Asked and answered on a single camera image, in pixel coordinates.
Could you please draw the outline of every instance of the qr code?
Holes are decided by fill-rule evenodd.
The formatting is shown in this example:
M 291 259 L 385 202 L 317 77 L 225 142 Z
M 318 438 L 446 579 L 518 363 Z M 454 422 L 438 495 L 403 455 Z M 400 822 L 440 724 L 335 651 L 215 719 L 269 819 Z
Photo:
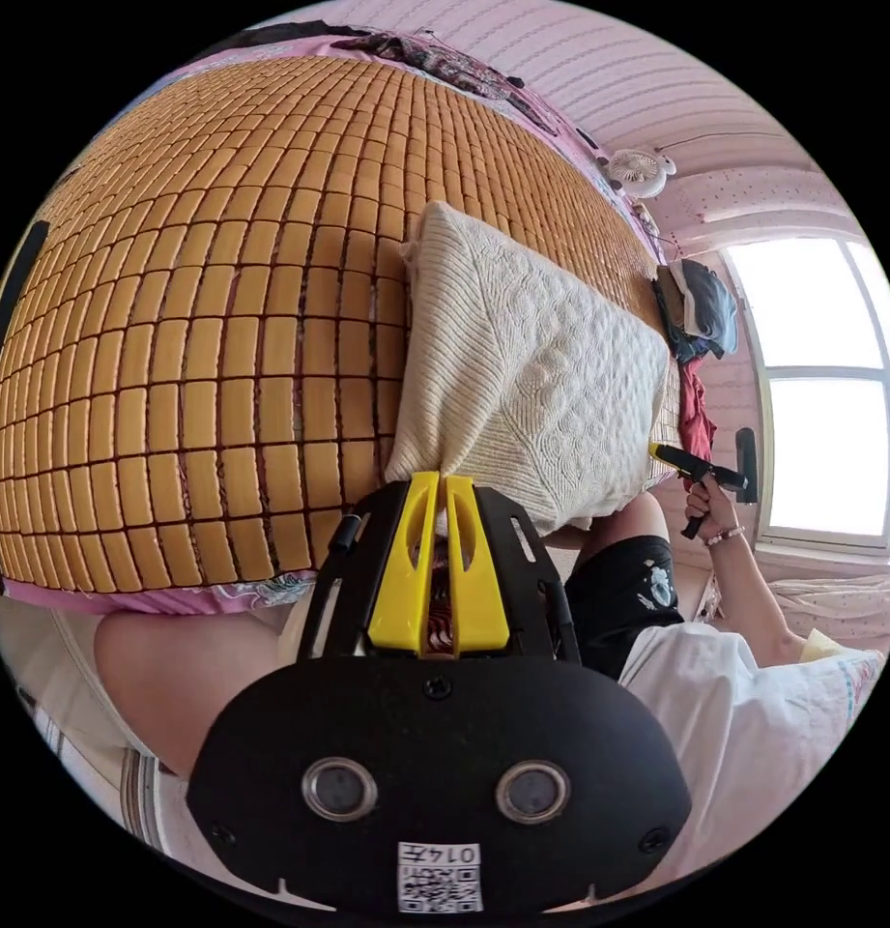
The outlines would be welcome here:
M 482 912 L 477 845 L 401 844 L 399 911 Z

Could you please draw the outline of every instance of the window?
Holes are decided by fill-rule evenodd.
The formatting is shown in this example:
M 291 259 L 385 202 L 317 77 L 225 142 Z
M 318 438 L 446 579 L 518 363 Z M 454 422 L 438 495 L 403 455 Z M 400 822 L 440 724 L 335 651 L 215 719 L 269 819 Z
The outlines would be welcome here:
M 890 287 L 835 239 L 729 248 L 761 368 L 761 538 L 890 551 Z

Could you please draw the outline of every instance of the bracelet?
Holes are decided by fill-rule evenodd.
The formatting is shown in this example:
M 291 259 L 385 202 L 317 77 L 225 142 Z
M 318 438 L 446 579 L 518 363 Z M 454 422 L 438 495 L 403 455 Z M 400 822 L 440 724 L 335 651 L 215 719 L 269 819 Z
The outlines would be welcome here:
M 720 541 L 724 541 L 727 538 L 734 538 L 736 535 L 743 535 L 744 529 L 739 525 L 735 525 L 733 529 L 726 529 L 724 532 L 719 532 L 718 535 L 713 535 L 706 543 L 705 547 L 710 548 L 713 545 L 718 544 Z

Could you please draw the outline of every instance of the sensor eye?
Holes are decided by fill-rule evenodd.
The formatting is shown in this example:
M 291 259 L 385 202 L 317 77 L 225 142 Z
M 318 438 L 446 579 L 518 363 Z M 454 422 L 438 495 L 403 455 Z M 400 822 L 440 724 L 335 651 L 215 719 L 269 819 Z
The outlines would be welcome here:
M 546 761 L 524 761 L 507 770 L 496 788 L 496 804 L 519 825 L 540 825 L 556 818 L 567 804 L 570 781 Z
M 306 805 L 330 822 L 354 822 L 377 804 L 377 784 L 356 761 L 327 757 L 317 761 L 302 778 Z

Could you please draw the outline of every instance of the cable knit pattern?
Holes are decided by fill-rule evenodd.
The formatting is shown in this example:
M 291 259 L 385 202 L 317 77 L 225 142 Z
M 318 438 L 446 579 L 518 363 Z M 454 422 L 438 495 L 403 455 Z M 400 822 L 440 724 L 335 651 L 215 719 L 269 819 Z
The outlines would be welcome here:
M 498 229 L 429 203 L 404 248 L 413 327 L 387 479 L 492 486 L 542 534 L 643 488 L 663 338 Z

